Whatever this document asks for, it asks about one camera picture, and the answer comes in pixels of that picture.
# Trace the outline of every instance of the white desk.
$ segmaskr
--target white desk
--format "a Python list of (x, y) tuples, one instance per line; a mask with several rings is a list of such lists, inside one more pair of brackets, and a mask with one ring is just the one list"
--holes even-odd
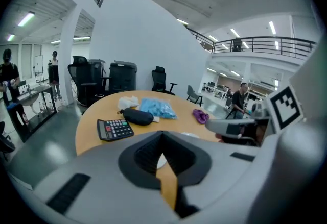
[(214, 87), (211, 87), (211, 86), (206, 86), (205, 89), (207, 89), (207, 88), (212, 89), (212, 95), (213, 96), (215, 95), (215, 92), (217, 91), (217, 92), (221, 92), (222, 93), (221, 94), (221, 99), (225, 99), (226, 98), (227, 92), (222, 91), (222, 90), (218, 90), (217, 88), (214, 88)]

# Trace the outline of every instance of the gray chair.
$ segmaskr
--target gray chair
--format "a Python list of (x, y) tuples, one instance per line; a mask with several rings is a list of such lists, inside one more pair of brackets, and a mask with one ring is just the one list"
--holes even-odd
[(202, 96), (200, 95), (197, 95), (195, 93), (195, 91), (193, 90), (192, 86), (191, 85), (188, 85), (188, 98), (187, 100), (194, 103), (194, 104), (197, 104), (198, 101), (200, 100), (200, 107), (201, 107), (201, 104), (202, 104)]

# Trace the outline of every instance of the black mesh chair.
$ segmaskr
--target black mesh chair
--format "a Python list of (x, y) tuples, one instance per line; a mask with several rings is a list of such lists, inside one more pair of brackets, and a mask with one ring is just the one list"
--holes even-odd
[(96, 94), (103, 94), (103, 92), (99, 91), (97, 83), (92, 78), (91, 65), (87, 59), (83, 56), (73, 56), (73, 60), (73, 63), (68, 66), (68, 71), (76, 84), (77, 100), (89, 107), (101, 99)]
[(155, 70), (152, 71), (153, 87), (152, 91), (164, 92), (167, 94), (175, 95), (172, 93), (172, 89), (176, 83), (170, 83), (172, 86), (169, 91), (166, 91), (166, 73), (165, 68), (156, 66)]

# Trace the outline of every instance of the standing person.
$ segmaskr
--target standing person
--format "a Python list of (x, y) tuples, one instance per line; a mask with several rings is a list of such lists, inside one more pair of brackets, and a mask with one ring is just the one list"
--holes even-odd
[[(57, 55), (58, 55), (58, 52), (53, 51), (52, 58), (49, 60), (48, 66), (58, 66)], [(52, 93), (53, 93), (53, 97), (55, 99), (55, 102), (57, 101), (57, 95), (58, 95), (59, 100), (61, 100), (59, 81), (52, 80), (52, 82), (50, 82), (50, 76), (49, 76), (49, 83), (50, 83), (50, 85), (52, 87)]]
[(5, 49), (3, 53), (4, 63), (0, 65), (0, 91), (3, 93), (4, 103), (7, 107), (11, 121), (17, 129), (17, 127), (21, 126), (17, 117), (17, 112), (23, 123), (28, 125), (29, 122), (24, 113), (23, 106), (17, 103), (17, 97), (20, 95), (18, 90), (20, 78), (17, 65), (11, 63), (10, 60), (11, 50)]
[(248, 90), (247, 83), (241, 83), (240, 90), (236, 91), (231, 98), (231, 113), (227, 119), (242, 119), (245, 110), (243, 110), (244, 97)]

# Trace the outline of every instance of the office chair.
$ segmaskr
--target office chair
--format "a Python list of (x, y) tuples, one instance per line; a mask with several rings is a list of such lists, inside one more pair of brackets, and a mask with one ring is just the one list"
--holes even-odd
[(165, 68), (156, 66), (155, 70), (152, 71), (153, 87), (152, 91), (164, 92), (167, 94), (175, 95), (172, 93), (172, 89), (176, 83), (170, 83), (172, 86), (169, 91), (166, 91), (166, 73)]
[(91, 74), (91, 65), (83, 56), (73, 56), (73, 63), (68, 66), (69, 74), (77, 88), (77, 100), (84, 106), (89, 107), (101, 97), (96, 94), (103, 94), (97, 89)]
[(192, 86), (191, 85), (188, 85), (188, 98), (186, 100), (194, 103), (194, 104), (197, 104), (198, 101), (200, 100), (200, 107), (201, 107), (201, 104), (202, 104), (202, 96), (200, 95), (197, 95), (195, 93), (195, 91), (193, 90)]
[(5, 154), (13, 152), (16, 148), (15, 145), (11, 141), (9, 141), (10, 140), (9, 135), (7, 136), (3, 135), (4, 129), (5, 129), (5, 123), (1, 121), (0, 122), (0, 151), (4, 155), (5, 161), (8, 161)]

